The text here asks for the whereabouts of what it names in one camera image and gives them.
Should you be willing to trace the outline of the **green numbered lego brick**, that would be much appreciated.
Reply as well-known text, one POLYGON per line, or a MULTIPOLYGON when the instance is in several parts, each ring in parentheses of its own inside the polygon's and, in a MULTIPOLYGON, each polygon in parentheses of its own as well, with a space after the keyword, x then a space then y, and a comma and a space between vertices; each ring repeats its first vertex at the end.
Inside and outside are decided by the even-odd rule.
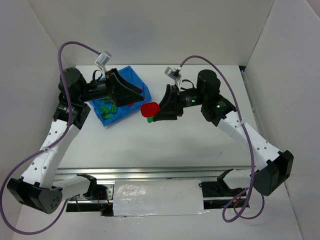
POLYGON ((118 109, 117 106, 115 104, 112 104, 112 106, 110 108, 110 112, 114 114, 117 112, 117 109, 118 109))

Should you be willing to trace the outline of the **green square lego brick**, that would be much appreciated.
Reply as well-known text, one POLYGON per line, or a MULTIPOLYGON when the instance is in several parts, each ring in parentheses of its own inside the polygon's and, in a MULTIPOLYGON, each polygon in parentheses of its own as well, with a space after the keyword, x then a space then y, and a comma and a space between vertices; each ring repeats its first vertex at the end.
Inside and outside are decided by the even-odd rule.
POLYGON ((113 114, 111 114, 111 113, 105 113, 105 112, 103 112, 103 113, 101 114, 101 118, 102 118, 103 120, 108 120, 108 119, 110 119, 112 116, 113 116, 113 114))

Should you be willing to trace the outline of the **small green lego brick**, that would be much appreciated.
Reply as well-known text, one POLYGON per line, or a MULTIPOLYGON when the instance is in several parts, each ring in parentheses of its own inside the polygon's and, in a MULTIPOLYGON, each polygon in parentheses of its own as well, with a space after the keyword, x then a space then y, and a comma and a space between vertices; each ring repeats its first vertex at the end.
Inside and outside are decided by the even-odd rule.
POLYGON ((109 102, 110 102, 110 99, 106 97, 106 98, 103 99, 103 102, 104 102, 104 103, 109 103, 109 102))

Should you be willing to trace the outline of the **long green lego plate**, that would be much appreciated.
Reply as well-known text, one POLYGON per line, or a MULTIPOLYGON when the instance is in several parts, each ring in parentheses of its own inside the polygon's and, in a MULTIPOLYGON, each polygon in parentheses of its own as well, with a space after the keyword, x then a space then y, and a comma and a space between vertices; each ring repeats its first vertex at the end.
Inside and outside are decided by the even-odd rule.
POLYGON ((99 109, 105 114, 109 114, 111 112, 111 110, 105 105, 101 105, 99 109))

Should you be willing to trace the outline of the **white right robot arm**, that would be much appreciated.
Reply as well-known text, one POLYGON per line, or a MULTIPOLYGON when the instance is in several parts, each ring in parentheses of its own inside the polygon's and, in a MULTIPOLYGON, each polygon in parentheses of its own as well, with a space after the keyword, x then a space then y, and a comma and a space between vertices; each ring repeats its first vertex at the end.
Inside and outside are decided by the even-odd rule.
POLYGON ((293 154, 273 146, 240 119, 236 107, 220 94, 221 81, 214 71, 201 70, 196 85, 191 88, 181 87, 183 79, 179 69, 168 67, 165 74, 174 80, 174 85, 167 85, 159 109, 152 117, 154 122, 175 121, 185 108, 200 106, 207 122, 225 132, 254 158, 253 169, 230 169, 218 177, 223 190, 245 189, 252 185, 263 196, 269 196, 289 178, 293 154))

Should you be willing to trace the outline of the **large red green lego assembly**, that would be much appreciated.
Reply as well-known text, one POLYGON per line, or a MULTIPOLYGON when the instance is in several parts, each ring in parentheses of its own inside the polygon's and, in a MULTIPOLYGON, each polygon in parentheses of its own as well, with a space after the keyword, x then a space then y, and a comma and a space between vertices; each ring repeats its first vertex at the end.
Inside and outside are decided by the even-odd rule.
POLYGON ((141 115, 147 119, 148 123, 152 123, 153 117, 156 116, 158 114, 158 112, 160 111, 160 106, 158 105, 158 103, 156 102, 148 102, 148 103, 144 103, 141 107, 140 107, 140 112, 141 115))

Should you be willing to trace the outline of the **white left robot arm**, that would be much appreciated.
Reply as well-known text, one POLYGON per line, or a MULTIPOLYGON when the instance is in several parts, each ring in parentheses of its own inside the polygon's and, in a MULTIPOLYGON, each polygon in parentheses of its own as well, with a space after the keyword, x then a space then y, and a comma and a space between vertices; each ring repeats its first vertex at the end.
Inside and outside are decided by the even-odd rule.
POLYGON ((7 189, 18 202, 46 214, 52 214, 63 200, 77 195, 95 197, 97 179, 80 173, 54 183, 56 171, 71 142, 79 134, 89 113, 87 102, 109 98, 117 107, 143 101, 143 87, 132 84, 117 69, 104 73, 105 78, 87 82, 75 67, 60 76, 59 104, 48 135, 37 155, 20 178, 11 178, 7 189))

